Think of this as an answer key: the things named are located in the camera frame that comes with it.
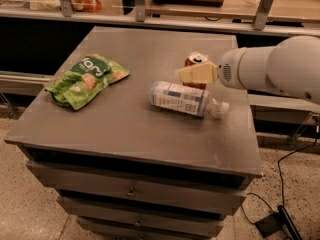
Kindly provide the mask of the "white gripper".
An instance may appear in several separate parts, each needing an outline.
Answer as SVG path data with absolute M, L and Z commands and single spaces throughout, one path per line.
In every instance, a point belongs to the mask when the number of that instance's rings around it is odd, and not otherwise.
M 238 48 L 226 52 L 219 63 L 218 78 L 229 88 L 239 90 L 276 91 L 267 75 L 267 61 L 273 47 Z M 203 62 L 175 71 L 185 83 L 211 84 L 217 79 L 217 66 Z

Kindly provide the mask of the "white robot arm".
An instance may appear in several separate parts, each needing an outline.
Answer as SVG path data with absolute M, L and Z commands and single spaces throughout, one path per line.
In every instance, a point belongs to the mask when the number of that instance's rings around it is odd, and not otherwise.
M 176 71 L 184 83 L 211 84 L 300 98 L 320 104 L 320 39 L 295 36 L 276 46 L 237 48 Z

